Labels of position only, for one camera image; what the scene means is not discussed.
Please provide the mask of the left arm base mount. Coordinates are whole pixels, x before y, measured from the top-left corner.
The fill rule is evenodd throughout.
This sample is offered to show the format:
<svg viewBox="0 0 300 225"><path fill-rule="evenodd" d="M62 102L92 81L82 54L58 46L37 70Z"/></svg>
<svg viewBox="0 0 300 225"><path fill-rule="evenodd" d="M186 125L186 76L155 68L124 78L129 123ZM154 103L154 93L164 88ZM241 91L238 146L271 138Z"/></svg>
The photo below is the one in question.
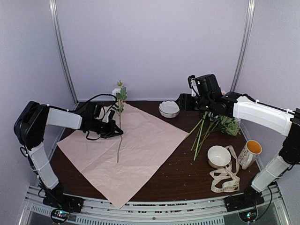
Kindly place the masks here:
<svg viewBox="0 0 300 225"><path fill-rule="evenodd" d="M59 203L57 200L54 200L53 198L48 196L43 199L44 205L62 209L70 213L80 213L83 207L83 203L84 199L69 195L64 195L64 200L62 203Z"/></svg>

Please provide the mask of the pink wrapping paper sheet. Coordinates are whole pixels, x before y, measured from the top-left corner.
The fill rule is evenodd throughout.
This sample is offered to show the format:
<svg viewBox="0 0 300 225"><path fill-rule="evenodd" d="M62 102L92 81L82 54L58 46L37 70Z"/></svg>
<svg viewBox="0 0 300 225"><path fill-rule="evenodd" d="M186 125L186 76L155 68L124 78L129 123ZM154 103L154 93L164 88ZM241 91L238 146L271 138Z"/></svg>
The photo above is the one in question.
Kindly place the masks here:
<svg viewBox="0 0 300 225"><path fill-rule="evenodd" d="M76 130L57 143L117 209L148 182L187 136L187 132L129 104L121 114L121 128L121 137L90 141Z"/></svg>

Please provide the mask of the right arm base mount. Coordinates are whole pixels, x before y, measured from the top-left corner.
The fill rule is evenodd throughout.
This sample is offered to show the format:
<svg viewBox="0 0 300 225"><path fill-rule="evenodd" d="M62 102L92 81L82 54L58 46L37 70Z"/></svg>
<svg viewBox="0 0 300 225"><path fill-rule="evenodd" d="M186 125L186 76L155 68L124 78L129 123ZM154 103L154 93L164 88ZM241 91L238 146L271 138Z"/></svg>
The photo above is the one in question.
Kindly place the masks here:
<svg viewBox="0 0 300 225"><path fill-rule="evenodd" d="M243 210L243 209L247 209L247 208L253 208L264 202L265 201L262 196L251 197L246 194L232 195L232 196L228 196L224 199L224 203L225 203L227 212Z"/></svg>

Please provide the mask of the green leafy flower bunch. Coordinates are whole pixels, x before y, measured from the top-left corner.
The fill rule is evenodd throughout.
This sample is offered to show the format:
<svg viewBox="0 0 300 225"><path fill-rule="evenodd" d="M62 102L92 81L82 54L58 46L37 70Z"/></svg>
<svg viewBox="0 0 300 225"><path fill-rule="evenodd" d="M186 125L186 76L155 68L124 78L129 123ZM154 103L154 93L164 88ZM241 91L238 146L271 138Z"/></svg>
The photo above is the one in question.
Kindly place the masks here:
<svg viewBox="0 0 300 225"><path fill-rule="evenodd" d="M214 132L221 132L229 136L237 136L241 134L240 122L238 119L228 116L218 115L213 116L211 112L200 113L200 120L187 134L185 139L196 132L191 150L194 152L193 160L195 161L200 153L200 150L210 136Z"/></svg>

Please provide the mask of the white flower stem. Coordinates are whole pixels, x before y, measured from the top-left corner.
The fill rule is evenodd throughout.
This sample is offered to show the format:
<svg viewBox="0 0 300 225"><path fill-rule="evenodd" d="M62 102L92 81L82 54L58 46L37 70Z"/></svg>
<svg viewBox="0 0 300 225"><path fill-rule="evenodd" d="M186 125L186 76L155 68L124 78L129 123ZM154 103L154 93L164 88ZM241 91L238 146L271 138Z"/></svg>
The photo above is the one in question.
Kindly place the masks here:
<svg viewBox="0 0 300 225"><path fill-rule="evenodd" d="M127 88L121 80L117 81L117 88L112 91L112 94L117 98L117 102L114 104L113 109L119 117L119 128L121 129L121 115L128 97Z"/></svg>

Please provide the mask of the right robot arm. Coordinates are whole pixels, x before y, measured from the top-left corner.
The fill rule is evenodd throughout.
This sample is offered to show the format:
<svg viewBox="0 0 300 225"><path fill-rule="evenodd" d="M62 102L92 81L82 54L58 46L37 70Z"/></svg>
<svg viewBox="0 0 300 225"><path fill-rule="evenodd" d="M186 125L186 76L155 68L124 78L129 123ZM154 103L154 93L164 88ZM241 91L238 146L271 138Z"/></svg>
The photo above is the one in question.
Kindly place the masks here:
<svg viewBox="0 0 300 225"><path fill-rule="evenodd" d="M283 173L300 163L300 110L294 111L268 105L248 94L228 92L222 94L214 74L188 77L190 94L181 93L176 100L181 110L210 112L214 116L247 120L270 128L286 139L278 155L259 172L240 197L240 203L250 207L258 194Z"/></svg>

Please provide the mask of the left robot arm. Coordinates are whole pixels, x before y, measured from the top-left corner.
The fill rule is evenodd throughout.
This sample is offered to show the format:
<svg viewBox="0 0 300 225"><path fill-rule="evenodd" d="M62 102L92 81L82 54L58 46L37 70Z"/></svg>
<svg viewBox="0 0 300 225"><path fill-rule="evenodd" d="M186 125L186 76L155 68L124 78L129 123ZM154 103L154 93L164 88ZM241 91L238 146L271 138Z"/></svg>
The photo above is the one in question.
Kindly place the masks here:
<svg viewBox="0 0 300 225"><path fill-rule="evenodd" d="M57 208L65 207L68 201L45 153L46 126L80 130L86 135L94 132L103 139L123 134L113 119L115 111L112 107L106 110L95 102L85 102L78 110L80 113L30 101L14 124L14 134L21 144L21 153L40 180L46 197Z"/></svg>

